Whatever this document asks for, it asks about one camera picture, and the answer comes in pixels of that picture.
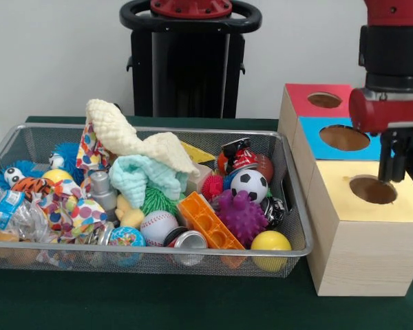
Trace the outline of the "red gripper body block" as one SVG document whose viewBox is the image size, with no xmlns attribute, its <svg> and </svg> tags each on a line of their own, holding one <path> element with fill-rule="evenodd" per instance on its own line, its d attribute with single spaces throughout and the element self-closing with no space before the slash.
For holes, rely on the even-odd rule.
<svg viewBox="0 0 413 330">
<path fill-rule="evenodd" d="M 353 89 L 349 97 L 349 114 L 353 127 L 364 133 L 413 130 L 413 93 Z"/>
</svg>

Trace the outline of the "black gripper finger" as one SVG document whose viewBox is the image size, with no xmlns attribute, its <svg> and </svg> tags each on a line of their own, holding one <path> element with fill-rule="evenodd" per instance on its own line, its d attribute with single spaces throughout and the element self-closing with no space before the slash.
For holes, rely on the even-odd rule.
<svg viewBox="0 0 413 330">
<path fill-rule="evenodd" d="M 393 174 L 393 137 L 391 133 L 382 133 L 380 137 L 381 141 L 381 154 L 379 160 L 379 180 L 391 181 Z"/>
<path fill-rule="evenodd" d="M 412 133 L 398 132 L 394 139 L 394 181 L 401 182 L 405 178 L 407 150 L 410 146 Z"/>
</svg>

